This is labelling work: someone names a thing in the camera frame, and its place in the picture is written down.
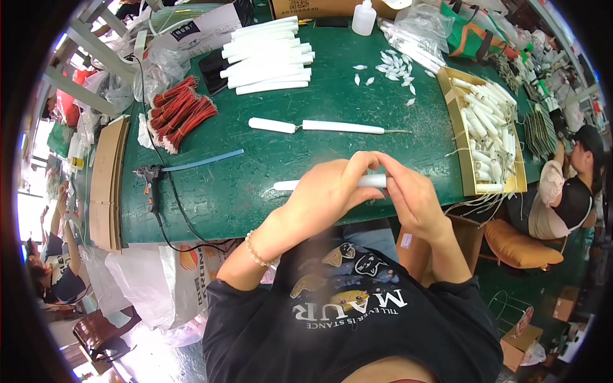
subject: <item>plastic squeeze bottle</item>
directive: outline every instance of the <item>plastic squeeze bottle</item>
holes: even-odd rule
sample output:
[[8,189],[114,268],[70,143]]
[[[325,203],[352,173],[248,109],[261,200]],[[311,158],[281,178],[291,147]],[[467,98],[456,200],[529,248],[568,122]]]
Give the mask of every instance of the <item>plastic squeeze bottle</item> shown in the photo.
[[377,11],[373,9],[373,3],[370,0],[364,0],[363,3],[356,5],[353,11],[351,29],[362,36],[370,36],[376,17]]

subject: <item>orange cushion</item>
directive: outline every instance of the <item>orange cushion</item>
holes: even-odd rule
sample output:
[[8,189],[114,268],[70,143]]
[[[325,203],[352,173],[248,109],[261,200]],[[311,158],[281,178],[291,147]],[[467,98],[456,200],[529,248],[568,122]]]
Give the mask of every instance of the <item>orange cushion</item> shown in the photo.
[[564,260],[559,251],[521,234],[502,219],[494,219],[485,224],[484,234],[492,252],[502,262],[515,268],[537,268],[559,264]]

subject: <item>green workbench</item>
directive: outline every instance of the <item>green workbench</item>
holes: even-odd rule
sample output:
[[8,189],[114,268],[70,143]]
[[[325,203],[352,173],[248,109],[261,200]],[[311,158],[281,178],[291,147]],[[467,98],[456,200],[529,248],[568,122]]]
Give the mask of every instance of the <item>green workbench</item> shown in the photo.
[[[256,9],[266,14],[268,8]],[[383,33],[375,28],[369,37],[358,36],[351,28],[300,27],[297,37],[311,43],[316,59],[307,88],[269,91],[237,96],[224,89],[213,97],[219,114],[204,121],[185,137],[179,153],[163,152],[167,165],[182,165],[237,149],[245,153],[213,164],[173,173],[173,180],[186,214],[197,234],[204,239],[242,237],[256,228],[275,208],[287,201],[288,192],[268,191],[274,182],[297,180],[317,163],[350,158],[359,150],[378,150],[402,164],[427,175],[432,180],[441,205],[464,200],[457,154],[445,157],[457,147],[449,113],[437,79],[428,77],[415,64],[413,74],[417,99],[408,87],[384,78],[375,66],[381,63],[379,51],[389,49]],[[191,60],[190,74],[201,74],[198,62]],[[367,70],[352,66],[364,64]],[[502,84],[491,67],[482,67],[462,59],[447,59],[450,67],[473,75],[491,78]],[[362,79],[354,83],[355,73]],[[366,87],[368,77],[375,82]],[[202,82],[198,92],[206,93]],[[520,114],[528,111],[523,89],[518,104]],[[137,143],[135,105],[126,140],[121,179],[121,235],[125,243],[163,241],[154,216],[148,213],[145,183],[132,171],[138,166],[157,164],[155,152]],[[284,134],[252,129],[251,117],[301,124],[303,119],[339,121],[404,129],[408,133],[369,135],[342,132],[298,130]],[[522,126],[517,125],[520,141],[525,141]],[[542,164],[534,164],[524,153],[528,182],[536,181]],[[193,240],[172,195],[168,178],[160,184],[161,215],[171,241]],[[351,210],[340,222],[357,222],[394,216],[392,202],[378,200]]]

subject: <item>red wire bundle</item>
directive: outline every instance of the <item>red wire bundle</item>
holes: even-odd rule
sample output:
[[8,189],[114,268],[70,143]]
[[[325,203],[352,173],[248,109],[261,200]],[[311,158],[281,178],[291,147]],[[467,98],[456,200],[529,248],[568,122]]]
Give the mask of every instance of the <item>red wire bundle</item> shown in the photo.
[[165,126],[174,116],[181,113],[186,105],[194,100],[196,93],[194,91],[183,91],[177,97],[175,97],[168,104],[159,109],[151,109],[151,128],[158,131]]
[[205,119],[215,116],[217,114],[217,107],[207,96],[202,96],[202,99],[197,104],[196,110],[187,117],[183,122],[183,125],[177,129],[174,133],[165,135],[162,142],[164,147],[170,154],[177,154],[181,140],[187,133],[192,131]]
[[200,96],[195,95],[195,97],[190,97],[185,102],[181,110],[179,110],[179,112],[170,121],[168,121],[166,125],[163,125],[158,129],[159,137],[163,137],[174,132],[177,126],[179,126],[187,117],[196,111],[198,105],[200,105]]
[[198,86],[198,78],[193,75],[187,76],[182,82],[168,89],[162,94],[157,94],[153,98],[152,106],[154,108],[162,107],[162,105],[168,103],[177,95],[181,94],[185,89],[190,88],[195,90]]

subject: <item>pink sleeve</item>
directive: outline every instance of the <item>pink sleeve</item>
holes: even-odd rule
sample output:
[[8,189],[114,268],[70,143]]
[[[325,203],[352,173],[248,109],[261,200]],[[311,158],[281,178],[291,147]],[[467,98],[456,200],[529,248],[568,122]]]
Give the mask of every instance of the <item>pink sleeve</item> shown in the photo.
[[538,185],[539,195],[546,207],[549,207],[562,193],[563,186],[562,166],[557,161],[547,161],[541,171],[541,182]]

